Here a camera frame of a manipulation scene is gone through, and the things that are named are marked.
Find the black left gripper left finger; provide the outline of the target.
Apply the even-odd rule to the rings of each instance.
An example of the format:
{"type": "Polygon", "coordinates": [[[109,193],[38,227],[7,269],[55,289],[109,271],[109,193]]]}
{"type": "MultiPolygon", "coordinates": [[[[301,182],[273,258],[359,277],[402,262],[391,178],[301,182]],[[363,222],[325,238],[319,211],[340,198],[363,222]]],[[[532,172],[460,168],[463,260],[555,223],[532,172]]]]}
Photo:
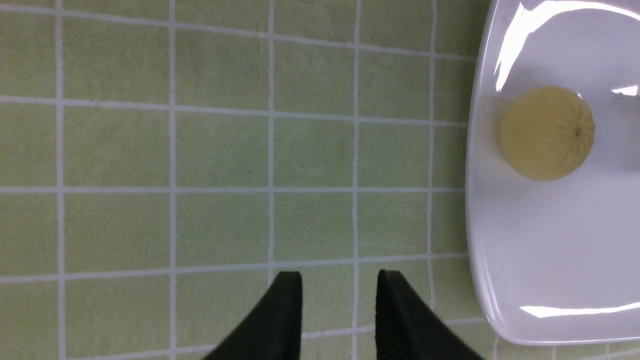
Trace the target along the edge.
{"type": "Polygon", "coordinates": [[[282,271],[251,312],[204,358],[206,360],[299,360],[303,280],[282,271]]]}

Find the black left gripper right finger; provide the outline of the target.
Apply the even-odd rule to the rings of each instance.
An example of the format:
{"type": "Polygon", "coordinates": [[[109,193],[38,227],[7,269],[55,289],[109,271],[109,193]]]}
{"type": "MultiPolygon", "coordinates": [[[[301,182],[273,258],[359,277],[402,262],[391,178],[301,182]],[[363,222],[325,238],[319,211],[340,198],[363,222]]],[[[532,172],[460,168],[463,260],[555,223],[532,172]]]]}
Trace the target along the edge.
{"type": "Polygon", "coordinates": [[[430,310],[400,271],[380,269],[375,294],[377,360],[480,360],[430,310]]]}

